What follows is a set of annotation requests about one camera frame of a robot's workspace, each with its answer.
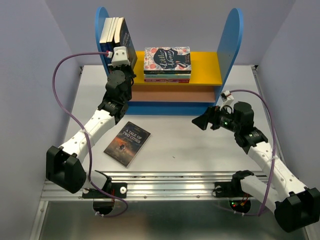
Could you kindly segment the Three Days to See book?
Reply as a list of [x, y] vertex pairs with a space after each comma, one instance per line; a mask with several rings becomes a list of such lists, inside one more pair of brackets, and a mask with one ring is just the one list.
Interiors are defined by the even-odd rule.
[[112, 32], [112, 47], [116, 47], [117, 44], [119, 43], [119, 32], [120, 32], [120, 25], [121, 25], [121, 20], [122, 18], [121, 17], [116, 17], [115, 18], [115, 21], [114, 21], [114, 30]]

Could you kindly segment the Jane Eyre blue book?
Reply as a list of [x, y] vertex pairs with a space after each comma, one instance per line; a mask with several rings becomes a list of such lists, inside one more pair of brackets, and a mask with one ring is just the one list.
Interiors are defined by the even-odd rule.
[[[112, 20], [112, 17], [107, 17], [104, 21], [103, 29], [99, 40], [99, 45], [102, 52], [110, 51], [109, 32], [111, 30]], [[110, 59], [107, 57], [107, 55], [102, 55], [101, 57], [105, 72], [108, 75], [108, 64], [110, 62]]]

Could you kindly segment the Animal Farm blue book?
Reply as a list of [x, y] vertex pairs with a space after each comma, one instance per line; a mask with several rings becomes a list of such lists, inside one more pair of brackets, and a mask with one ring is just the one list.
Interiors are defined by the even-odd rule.
[[109, 51], [112, 50], [113, 37], [114, 37], [116, 24], [117, 24], [117, 18], [113, 17], [109, 25], [107, 41], [106, 41]]

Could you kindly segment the Nineteen Eighty-Four dark book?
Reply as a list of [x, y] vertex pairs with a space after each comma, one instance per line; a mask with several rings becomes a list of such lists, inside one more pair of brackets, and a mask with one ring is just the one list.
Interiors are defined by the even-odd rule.
[[117, 47], [127, 47], [129, 61], [131, 63], [131, 68], [133, 70], [135, 68], [138, 57], [134, 48], [131, 34], [129, 33], [129, 29], [124, 17], [121, 17], [121, 24], [120, 24], [118, 36], [119, 36], [119, 42], [117, 44]]

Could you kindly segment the Tale of Two Cities book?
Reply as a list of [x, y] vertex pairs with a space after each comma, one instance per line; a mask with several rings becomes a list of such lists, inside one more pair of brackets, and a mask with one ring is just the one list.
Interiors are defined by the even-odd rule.
[[128, 168], [150, 136], [150, 132], [128, 121], [103, 152]]

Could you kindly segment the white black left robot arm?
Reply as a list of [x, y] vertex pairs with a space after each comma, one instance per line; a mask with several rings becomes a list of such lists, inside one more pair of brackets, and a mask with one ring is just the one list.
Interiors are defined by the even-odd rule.
[[81, 188], [94, 189], [100, 197], [111, 194], [111, 178], [98, 170], [86, 171], [82, 165], [92, 156], [92, 147], [125, 115], [132, 99], [135, 74], [128, 65], [114, 67], [107, 77], [106, 92], [90, 120], [59, 147], [46, 153], [46, 179], [74, 194]]

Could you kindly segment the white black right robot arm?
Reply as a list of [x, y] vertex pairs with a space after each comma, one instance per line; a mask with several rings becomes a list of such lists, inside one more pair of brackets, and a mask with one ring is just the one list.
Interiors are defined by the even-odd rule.
[[320, 220], [319, 190], [307, 187], [277, 155], [273, 155], [267, 137], [254, 126], [254, 111], [249, 103], [235, 103], [232, 112], [228, 112], [227, 107], [210, 106], [192, 123], [201, 130], [206, 130], [211, 124], [212, 130], [224, 128], [233, 132], [237, 145], [271, 181], [271, 186], [267, 186], [253, 172], [237, 171], [231, 181], [215, 183], [217, 198], [237, 198], [248, 194], [264, 203], [287, 233]]

